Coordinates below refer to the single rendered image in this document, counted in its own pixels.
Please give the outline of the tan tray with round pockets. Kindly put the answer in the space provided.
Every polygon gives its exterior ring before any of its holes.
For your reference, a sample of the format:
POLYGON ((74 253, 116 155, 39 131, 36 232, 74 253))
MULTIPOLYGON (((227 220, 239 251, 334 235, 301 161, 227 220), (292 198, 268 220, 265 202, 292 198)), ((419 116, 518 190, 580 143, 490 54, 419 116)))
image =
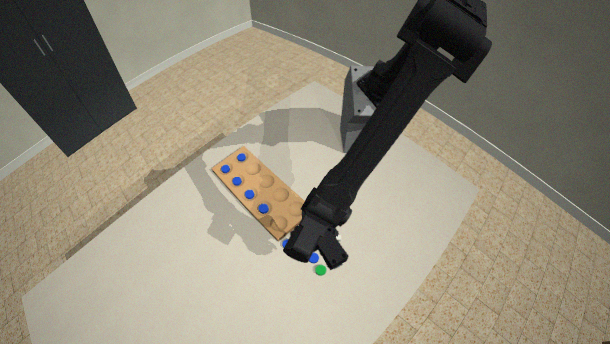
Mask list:
POLYGON ((246 147, 241 147, 226 159, 212 168, 215 175, 253 215, 255 219, 279 242, 289 234, 302 219, 301 207, 305 202, 246 147), (246 154, 243 162, 238 161, 239 154, 246 154), (230 171, 223 173, 223 165, 229 165, 230 171), (235 186, 233 178, 240 177, 242 183, 235 186), (254 191, 254 198, 247 199, 245 192, 254 191), (262 214, 261 204, 267 204, 269 210, 262 214))

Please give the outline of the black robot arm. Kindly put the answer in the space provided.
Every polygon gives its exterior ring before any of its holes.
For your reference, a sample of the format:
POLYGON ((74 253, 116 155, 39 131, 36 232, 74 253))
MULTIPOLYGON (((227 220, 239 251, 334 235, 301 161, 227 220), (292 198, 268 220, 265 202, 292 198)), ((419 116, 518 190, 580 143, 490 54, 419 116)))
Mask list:
POLYGON ((451 75, 463 83, 469 80, 492 46, 486 28, 484 1, 417 1, 397 34, 406 43, 395 58, 379 59, 357 81, 376 109, 346 156, 307 196, 302 219, 283 249, 286 255, 307 263, 319 248, 330 270, 347 261, 335 228, 347 222, 358 190, 436 87, 451 75), (454 59, 438 52, 439 47, 454 59))

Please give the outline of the green disc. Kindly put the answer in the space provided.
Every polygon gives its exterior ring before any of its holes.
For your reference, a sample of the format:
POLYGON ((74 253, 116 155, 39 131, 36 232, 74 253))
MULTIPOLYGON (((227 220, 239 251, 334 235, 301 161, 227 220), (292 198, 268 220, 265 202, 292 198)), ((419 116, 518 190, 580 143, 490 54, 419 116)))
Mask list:
POLYGON ((324 265, 318 265, 315 271, 317 275, 322 276, 326 273, 326 267, 324 265))

